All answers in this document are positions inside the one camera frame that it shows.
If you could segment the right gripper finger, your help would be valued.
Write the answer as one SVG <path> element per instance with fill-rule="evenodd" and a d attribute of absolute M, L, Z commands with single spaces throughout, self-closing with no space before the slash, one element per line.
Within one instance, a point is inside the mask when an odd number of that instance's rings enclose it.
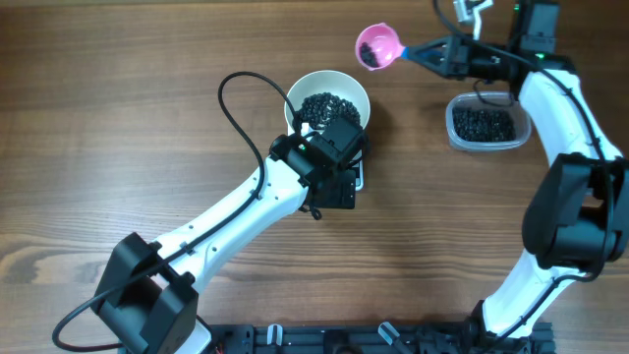
<path fill-rule="evenodd" d="M 408 57 L 443 57 L 447 53 L 447 47 L 449 45 L 450 37 L 444 36 L 438 39 L 431 40 L 429 42 L 408 46 Z"/>
<path fill-rule="evenodd" d="M 423 66 L 425 69 L 441 76 L 448 77 L 447 62 L 444 57 L 432 52 L 411 53 L 410 60 L 416 64 Z"/>

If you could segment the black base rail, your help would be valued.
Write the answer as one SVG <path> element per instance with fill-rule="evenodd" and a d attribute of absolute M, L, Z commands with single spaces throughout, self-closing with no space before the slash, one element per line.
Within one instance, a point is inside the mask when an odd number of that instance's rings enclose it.
<path fill-rule="evenodd" d="M 367 326 L 212 325 L 208 353 L 395 354 L 484 353 L 473 328 L 461 323 L 398 325 L 393 334 Z"/>

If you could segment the black beans in container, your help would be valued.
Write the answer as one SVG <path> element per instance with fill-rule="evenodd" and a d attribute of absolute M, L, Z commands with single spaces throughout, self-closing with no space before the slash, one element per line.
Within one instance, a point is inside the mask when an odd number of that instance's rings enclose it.
<path fill-rule="evenodd" d="M 456 107 L 452 117 L 454 130 L 464 141 L 502 143 L 516 138 L 514 121 L 506 110 Z"/>

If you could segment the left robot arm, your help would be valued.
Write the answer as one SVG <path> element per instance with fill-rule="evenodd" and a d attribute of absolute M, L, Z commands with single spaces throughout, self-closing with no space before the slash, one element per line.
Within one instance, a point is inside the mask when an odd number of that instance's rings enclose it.
<path fill-rule="evenodd" d="M 129 353 L 200 353 L 211 334 L 197 319 L 200 295 L 238 252 L 298 210 L 355 205 L 352 162 L 367 142 L 340 118 L 309 137 L 279 136 L 246 181 L 185 226 L 147 243 L 137 233 L 113 249 L 93 312 Z"/>

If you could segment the white bowl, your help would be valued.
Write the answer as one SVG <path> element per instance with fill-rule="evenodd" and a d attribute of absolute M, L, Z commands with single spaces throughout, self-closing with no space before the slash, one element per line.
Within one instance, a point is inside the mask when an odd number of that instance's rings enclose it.
<path fill-rule="evenodd" d="M 371 116 L 368 94 L 358 81 L 345 73 L 332 70 L 309 73 L 293 84 L 287 96 L 296 113 L 307 96 L 321 92 L 330 92 L 351 101 L 361 115 L 359 124 L 364 129 L 367 127 Z"/>

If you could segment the clear plastic container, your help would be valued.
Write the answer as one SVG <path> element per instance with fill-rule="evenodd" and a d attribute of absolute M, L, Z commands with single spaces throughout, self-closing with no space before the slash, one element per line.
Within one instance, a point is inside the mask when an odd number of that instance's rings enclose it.
<path fill-rule="evenodd" d="M 502 143 L 475 143 L 462 140 L 456 134 L 453 125 L 452 111 L 456 107 L 506 110 L 514 121 L 516 138 L 513 141 Z M 459 94 L 448 103 L 446 108 L 446 129 L 449 142 L 453 148 L 465 151 L 489 152 L 518 148 L 523 145 L 531 136 L 532 123 L 527 113 L 510 93 L 483 91 L 480 94 L 473 92 Z"/>

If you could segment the pink scoop blue handle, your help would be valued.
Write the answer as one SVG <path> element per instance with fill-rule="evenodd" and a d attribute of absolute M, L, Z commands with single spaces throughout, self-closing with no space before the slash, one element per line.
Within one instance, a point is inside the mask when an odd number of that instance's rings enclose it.
<path fill-rule="evenodd" d="M 355 43 L 358 62 L 369 71 L 389 67 L 398 59 L 408 58 L 404 46 L 394 28 L 386 23 L 371 25 L 362 30 Z"/>

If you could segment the white digital kitchen scale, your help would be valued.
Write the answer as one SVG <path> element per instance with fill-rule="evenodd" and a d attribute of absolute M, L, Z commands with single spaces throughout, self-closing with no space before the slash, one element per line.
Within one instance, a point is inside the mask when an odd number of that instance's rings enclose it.
<path fill-rule="evenodd" d="M 362 158 L 368 144 L 360 125 L 336 122 L 322 132 L 294 133 L 277 139 L 274 155 L 298 175 L 299 182 L 317 198 L 349 194 L 364 188 Z"/>

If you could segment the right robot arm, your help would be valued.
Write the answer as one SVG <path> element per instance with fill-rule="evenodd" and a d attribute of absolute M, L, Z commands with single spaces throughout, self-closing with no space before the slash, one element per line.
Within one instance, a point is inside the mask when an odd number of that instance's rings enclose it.
<path fill-rule="evenodd" d="M 533 121 L 549 170 L 522 224 L 524 251 L 500 287 L 482 302 L 485 351 L 528 337 L 533 324 L 573 283 L 595 281 L 628 243 L 628 161 L 601 130 L 572 61 L 555 54 L 559 5 L 519 1 L 504 45 L 482 42 L 489 1 L 457 1 L 466 34 L 432 6 L 449 29 L 445 52 L 403 56 L 446 79 L 504 81 Z"/>

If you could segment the black beans in bowl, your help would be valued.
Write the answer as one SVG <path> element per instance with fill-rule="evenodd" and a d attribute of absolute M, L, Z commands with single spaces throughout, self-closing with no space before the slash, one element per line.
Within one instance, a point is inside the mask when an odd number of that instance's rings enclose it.
<path fill-rule="evenodd" d="M 308 123 L 314 130 L 325 130 L 339 118 L 355 124 L 361 120 L 358 109 L 351 101 L 330 92 L 307 96 L 296 113 L 302 123 Z"/>

